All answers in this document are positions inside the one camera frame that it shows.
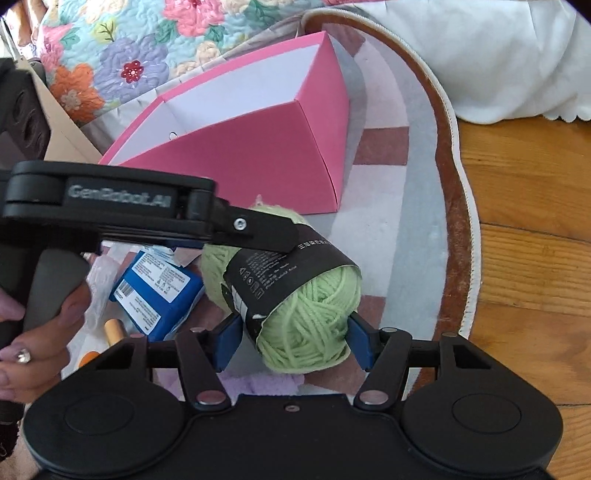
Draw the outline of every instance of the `black yarn label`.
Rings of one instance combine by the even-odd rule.
[[[256,341],[275,308],[305,283],[344,265],[357,265],[308,225],[296,225],[299,243],[288,254],[242,248],[230,260],[222,285],[228,306]]]

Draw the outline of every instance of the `blue package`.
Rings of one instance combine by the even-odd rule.
[[[150,342],[158,342],[174,336],[204,291],[201,277],[188,268],[139,252],[109,299],[121,305]]]

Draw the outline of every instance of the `yarn ball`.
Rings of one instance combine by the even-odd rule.
[[[256,205],[252,209],[309,225],[283,207]],[[238,250],[206,245],[200,259],[207,296],[226,314],[230,308],[222,294],[223,275]],[[279,373],[305,374],[343,362],[350,354],[345,341],[347,318],[360,299],[361,274],[352,265],[337,267],[302,285],[263,321],[256,347],[265,365]]]

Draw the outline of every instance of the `floral quilt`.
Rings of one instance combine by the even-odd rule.
[[[53,96],[84,125],[280,20],[322,6],[322,0],[56,0],[38,49]]]

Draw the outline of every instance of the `finger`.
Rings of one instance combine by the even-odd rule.
[[[33,403],[46,391],[55,387],[60,381],[60,376],[56,375],[51,380],[49,380],[49,382],[39,385],[38,387],[29,388],[26,390],[0,390],[0,400],[10,400],[17,403]]]
[[[64,348],[56,356],[28,364],[0,362],[0,390],[27,390],[38,387],[61,372],[70,363],[70,352]]]
[[[22,333],[0,350],[0,360],[15,362],[20,350],[27,348],[33,360],[57,355],[84,325],[83,314],[90,305],[90,290],[86,282],[64,302],[60,314],[33,330]]]
[[[0,322],[3,320],[22,320],[25,307],[0,288]]]

